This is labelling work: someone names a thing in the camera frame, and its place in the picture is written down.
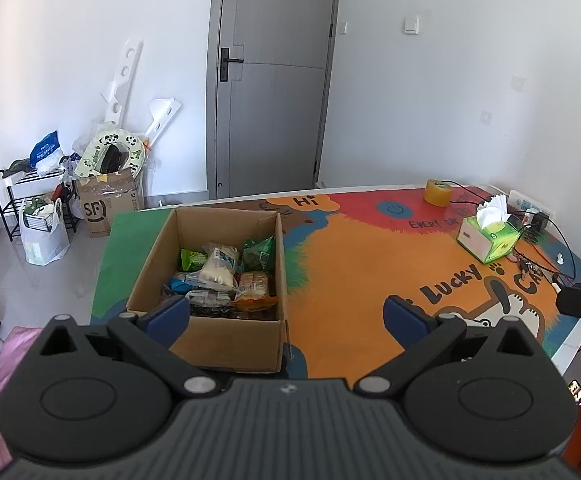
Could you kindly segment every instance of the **blue circle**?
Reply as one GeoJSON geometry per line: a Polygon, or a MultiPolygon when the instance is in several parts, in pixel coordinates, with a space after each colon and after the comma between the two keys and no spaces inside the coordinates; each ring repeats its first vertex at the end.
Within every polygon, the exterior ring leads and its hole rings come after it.
{"type": "Polygon", "coordinates": [[[413,216],[411,208],[404,204],[400,204],[399,202],[379,202],[377,209],[386,216],[400,220],[411,218],[413,216]]]}

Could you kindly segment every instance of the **gray ribbed panel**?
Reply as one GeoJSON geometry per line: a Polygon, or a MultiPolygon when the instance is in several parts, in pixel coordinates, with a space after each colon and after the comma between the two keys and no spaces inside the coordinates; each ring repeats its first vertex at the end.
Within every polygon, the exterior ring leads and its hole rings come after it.
{"type": "Polygon", "coordinates": [[[237,380],[219,397],[190,401],[165,433],[117,462],[56,470],[19,461],[0,480],[578,478],[558,460],[467,465],[416,440],[388,401],[360,399],[340,380],[291,381],[292,394],[280,390],[286,384],[237,380]]]}

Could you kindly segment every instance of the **black door handle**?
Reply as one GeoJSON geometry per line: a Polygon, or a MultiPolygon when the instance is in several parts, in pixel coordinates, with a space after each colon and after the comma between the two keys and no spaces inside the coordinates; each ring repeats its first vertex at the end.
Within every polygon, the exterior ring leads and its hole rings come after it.
{"type": "Polygon", "coordinates": [[[228,81],[228,64],[229,63],[243,63],[243,59],[235,59],[229,56],[230,49],[222,48],[221,56],[219,57],[219,81],[228,81]]]}

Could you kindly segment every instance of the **door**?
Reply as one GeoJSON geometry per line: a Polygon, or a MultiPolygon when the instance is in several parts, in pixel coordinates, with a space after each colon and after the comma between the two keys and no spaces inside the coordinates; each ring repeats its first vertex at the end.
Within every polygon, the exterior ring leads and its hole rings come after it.
{"type": "Polygon", "coordinates": [[[217,197],[310,189],[333,0],[222,0],[217,197]]]}

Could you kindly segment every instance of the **door frame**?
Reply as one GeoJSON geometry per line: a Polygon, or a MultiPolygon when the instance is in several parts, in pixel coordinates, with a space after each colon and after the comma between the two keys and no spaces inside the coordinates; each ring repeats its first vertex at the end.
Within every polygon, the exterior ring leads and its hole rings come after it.
{"type": "MultiPolygon", "coordinates": [[[[217,85],[219,71],[219,27],[221,25],[221,6],[223,0],[210,0],[210,20],[208,26],[208,57],[206,60],[206,186],[208,199],[217,199],[217,85]]],[[[324,93],[322,95],[322,110],[317,133],[317,150],[315,151],[315,171],[313,186],[319,175],[324,131],[327,122],[328,92],[330,91],[331,70],[333,68],[333,52],[335,50],[335,35],[337,34],[337,10],[339,0],[333,0],[331,13],[331,35],[328,38],[327,66],[324,78],[324,93]]]]}

